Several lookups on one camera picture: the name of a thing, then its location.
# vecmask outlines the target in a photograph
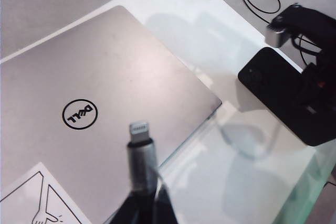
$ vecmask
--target cable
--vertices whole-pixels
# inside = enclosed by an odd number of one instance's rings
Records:
[[[280,2],[280,0],[277,0],[277,2],[278,2],[278,8],[277,8],[275,11],[273,11],[273,12],[268,12],[268,11],[266,11],[266,10],[262,10],[262,9],[260,9],[259,7],[257,7],[256,5],[254,5],[250,0],[242,0],[242,1],[244,2],[245,6],[246,6],[246,7],[247,7],[247,8],[248,8],[254,15],[256,15],[258,18],[260,18],[262,21],[266,22],[267,24],[269,24],[270,22],[267,21],[266,19],[264,19],[263,17],[261,17],[259,14],[257,14],[252,8],[254,8],[255,10],[258,10],[259,12],[265,13],[265,14],[275,14],[275,13],[277,13],[278,11],[280,11],[280,9],[281,9],[281,2]],[[305,53],[307,53],[307,54],[314,55],[314,56],[318,56],[319,54],[318,54],[317,52],[313,52],[313,51],[310,51],[310,50],[308,50],[308,49],[302,48],[302,47],[301,47],[301,41],[303,40],[303,41],[305,41],[305,42],[307,42],[307,43],[309,43],[309,44],[311,44],[311,45],[313,45],[313,46],[316,46],[316,47],[319,47],[319,46],[316,45],[315,43],[311,42],[311,41],[308,41],[308,40],[306,40],[306,39],[303,39],[302,36],[301,36],[301,37],[295,37],[295,38],[300,39],[300,41],[299,41],[299,45],[297,45],[295,42],[293,42],[293,40],[292,40],[292,43],[293,43],[293,45],[294,45],[295,48],[299,49],[300,54],[301,54],[301,57],[302,57],[302,60],[303,60],[304,64],[307,66],[307,62],[305,61],[302,52],[305,52]]]
[[[296,37],[294,37],[294,36],[291,37],[292,44],[296,49],[299,49],[300,51],[305,52],[309,55],[313,55],[313,56],[319,56],[320,55],[320,53],[318,53],[318,52],[314,52],[314,51],[308,50],[306,48],[300,47],[298,44],[296,44],[295,39],[296,39]]]
[[[268,12],[268,11],[265,11],[265,10],[262,10],[262,9],[260,9],[260,8],[258,8],[256,5],[254,5],[250,0],[243,0],[243,2],[244,2],[244,4],[246,5],[246,7],[254,14],[254,15],[256,15],[258,18],[260,18],[261,20],[263,20],[264,22],[266,22],[266,23],[270,23],[269,21],[267,21],[267,20],[265,20],[264,18],[262,18],[261,16],[259,16],[255,11],[253,11],[252,10],[252,8],[247,4],[247,2],[254,8],[254,9],[256,9],[256,10],[258,10],[258,11],[260,11],[260,12],[262,12],[262,13],[266,13],[266,14],[274,14],[274,13],[277,13],[278,11],[280,11],[280,9],[281,9],[281,2],[280,2],[280,0],[277,0],[277,2],[278,2],[278,8],[275,10],[275,11],[273,11],[273,12]]]
[[[301,34],[301,36],[300,36],[300,41],[299,41],[299,47],[300,47],[300,49],[299,49],[299,51],[300,51],[300,55],[301,55],[301,58],[302,58],[303,63],[304,63],[306,66],[308,66],[308,64],[306,63],[306,60],[305,60],[304,57],[303,57],[302,50],[301,50],[301,49],[302,49],[302,47],[301,47],[302,37],[303,37],[303,34]]]
[[[333,185],[333,186],[336,186],[336,184],[334,184],[334,183],[332,183],[332,182],[330,182],[330,181],[327,181],[323,187],[325,187],[327,184],[331,184],[331,185]]]

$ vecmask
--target hand drawing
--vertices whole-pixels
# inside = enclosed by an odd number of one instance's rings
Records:
[[[38,211],[35,214],[31,224],[46,224],[47,220],[51,222],[56,222],[58,219],[47,212],[47,200],[48,200],[48,188],[49,183],[44,181],[45,178],[42,177],[41,193],[40,193],[40,202]]]

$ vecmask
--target white paper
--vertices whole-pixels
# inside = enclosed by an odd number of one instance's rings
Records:
[[[0,202],[2,224],[91,224],[42,163],[2,191]]]

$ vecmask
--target silver laptop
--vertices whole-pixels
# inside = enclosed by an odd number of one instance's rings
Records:
[[[129,123],[149,122],[162,163],[220,104],[115,7],[1,64],[1,190],[42,162],[103,223],[129,192]]]

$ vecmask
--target laptop lid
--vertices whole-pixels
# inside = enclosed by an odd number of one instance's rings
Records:
[[[221,101],[117,6],[1,64],[1,190],[42,162],[92,223],[129,192],[128,125],[159,163]]]

